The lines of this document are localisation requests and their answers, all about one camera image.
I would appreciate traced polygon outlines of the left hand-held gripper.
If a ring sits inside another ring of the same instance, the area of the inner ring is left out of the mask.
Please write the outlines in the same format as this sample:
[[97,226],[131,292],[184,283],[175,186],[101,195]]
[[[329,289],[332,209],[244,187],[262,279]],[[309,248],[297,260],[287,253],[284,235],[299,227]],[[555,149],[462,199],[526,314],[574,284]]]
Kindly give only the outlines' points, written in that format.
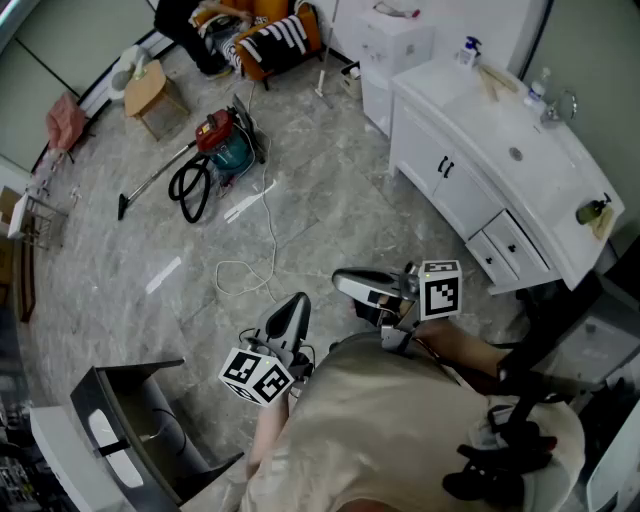
[[308,332],[311,301],[304,292],[285,297],[265,311],[256,328],[240,336],[218,379],[235,395],[269,406],[292,390],[301,391],[315,368],[315,354],[300,349]]

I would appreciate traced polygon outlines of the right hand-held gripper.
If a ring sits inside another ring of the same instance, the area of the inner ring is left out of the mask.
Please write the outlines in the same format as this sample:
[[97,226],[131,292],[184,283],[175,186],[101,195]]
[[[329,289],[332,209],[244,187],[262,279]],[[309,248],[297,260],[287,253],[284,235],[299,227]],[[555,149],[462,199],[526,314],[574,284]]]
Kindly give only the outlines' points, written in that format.
[[[341,268],[333,273],[332,281],[338,291],[368,306],[385,304],[384,308],[391,311],[390,302],[399,300],[397,310],[384,318],[380,327],[382,348],[392,353],[407,350],[422,322],[461,311],[458,260],[424,260],[419,266],[407,265],[399,278],[373,268]],[[389,286],[398,282],[399,291]]]

